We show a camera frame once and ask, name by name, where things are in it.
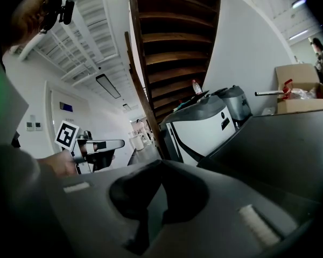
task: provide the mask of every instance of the floor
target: floor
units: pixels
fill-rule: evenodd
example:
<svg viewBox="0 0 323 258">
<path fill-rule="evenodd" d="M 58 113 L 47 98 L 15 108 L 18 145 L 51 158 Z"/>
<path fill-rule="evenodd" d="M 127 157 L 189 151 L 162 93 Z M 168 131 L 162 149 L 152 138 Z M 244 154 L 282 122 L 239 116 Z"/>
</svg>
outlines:
<svg viewBox="0 0 323 258">
<path fill-rule="evenodd" d="M 130 158 L 128 165 L 152 160 L 161 160 L 158 149 L 154 143 L 145 145 L 145 148 L 140 151 L 135 151 Z"/>
</svg>

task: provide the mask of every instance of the ceiling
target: ceiling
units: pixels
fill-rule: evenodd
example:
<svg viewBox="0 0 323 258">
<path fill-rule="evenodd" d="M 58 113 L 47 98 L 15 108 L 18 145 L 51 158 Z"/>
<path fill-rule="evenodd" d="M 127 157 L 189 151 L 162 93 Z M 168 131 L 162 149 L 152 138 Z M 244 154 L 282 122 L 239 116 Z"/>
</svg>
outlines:
<svg viewBox="0 0 323 258">
<path fill-rule="evenodd" d="M 60 78 L 66 83 L 87 87 L 123 112 L 128 112 L 123 104 L 133 111 L 141 104 L 127 63 L 118 52 L 107 8 L 106 0 L 75 0 L 72 22 L 68 26 L 56 22 L 34 50 L 64 72 Z M 96 82 L 101 74 L 107 76 L 120 98 L 115 99 Z"/>
<path fill-rule="evenodd" d="M 279 29 L 283 37 L 293 45 L 319 31 L 321 26 L 306 4 L 295 9 L 292 4 L 298 0 L 252 0 Z M 289 40 L 290 37 L 308 30 L 302 36 Z"/>
</svg>

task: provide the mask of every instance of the bottle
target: bottle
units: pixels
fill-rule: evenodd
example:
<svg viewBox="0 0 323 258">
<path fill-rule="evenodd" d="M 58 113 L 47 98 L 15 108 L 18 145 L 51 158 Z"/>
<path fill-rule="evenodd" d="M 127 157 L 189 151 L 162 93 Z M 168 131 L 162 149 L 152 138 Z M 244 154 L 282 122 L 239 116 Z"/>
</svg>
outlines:
<svg viewBox="0 0 323 258">
<path fill-rule="evenodd" d="M 193 80 L 192 82 L 193 82 L 193 89 L 195 91 L 195 94 L 197 94 L 197 95 L 201 94 L 202 89 L 201 89 L 200 85 L 195 80 Z"/>
</svg>

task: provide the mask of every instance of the wooden staircase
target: wooden staircase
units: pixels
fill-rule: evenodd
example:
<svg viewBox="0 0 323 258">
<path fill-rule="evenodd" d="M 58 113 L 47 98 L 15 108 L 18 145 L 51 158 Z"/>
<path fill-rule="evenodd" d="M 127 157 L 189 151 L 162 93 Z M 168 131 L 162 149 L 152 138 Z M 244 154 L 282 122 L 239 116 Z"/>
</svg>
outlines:
<svg viewBox="0 0 323 258">
<path fill-rule="evenodd" d="M 157 123 L 206 77 L 220 0 L 130 0 L 149 104 Z"/>
</svg>

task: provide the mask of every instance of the ceiling light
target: ceiling light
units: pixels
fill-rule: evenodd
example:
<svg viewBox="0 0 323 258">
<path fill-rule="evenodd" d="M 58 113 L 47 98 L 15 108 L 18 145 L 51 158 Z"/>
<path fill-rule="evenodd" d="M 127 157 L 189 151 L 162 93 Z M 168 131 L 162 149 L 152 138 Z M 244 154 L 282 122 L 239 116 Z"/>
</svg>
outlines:
<svg viewBox="0 0 323 258">
<path fill-rule="evenodd" d="M 302 32 L 300 32 L 300 33 L 298 33 L 298 34 L 296 34 L 296 35 L 294 35 L 294 36 L 290 37 L 290 39 L 289 39 L 289 40 L 292 40 L 292 39 L 294 39 L 294 38 L 296 38 L 296 37 L 298 37 L 298 36 L 300 36 L 300 35 L 302 35 L 302 34 L 304 34 L 304 33 L 307 33 L 307 31 L 308 31 L 308 30 L 304 30 L 304 31 L 302 31 Z"/>
<path fill-rule="evenodd" d="M 131 110 L 131 108 L 128 106 L 128 104 L 127 104 L 127 103 L 126 103 L 126 104 L 123 104 L 122 106 L 123 106 L 123 108 L 125 108 L 127 111 L 130 111 L 130 110 Z"/>
<path fill-rule="evenodd" d="M 106 91 L 109 94 L 113 96 L 113 98 L 121 97 L 120 93 L 116 90 L 113 84 L 108 80 L 105 74 L 97 76 L 96 80 L 104 89 L 106 89 Z"/>
<path fill-rule="evenodd" d="M 297 7 L 299 7 L 300 5 L 303 5 L 303 4 L 305 4 L 305 2 L 306 2 L 306 0 L 298 0 L 298 1 L 296 1 L 296 2 L 294 2 L 293 4 L 292 4 L 292 8 L 297 8 Z"/>
</svg>

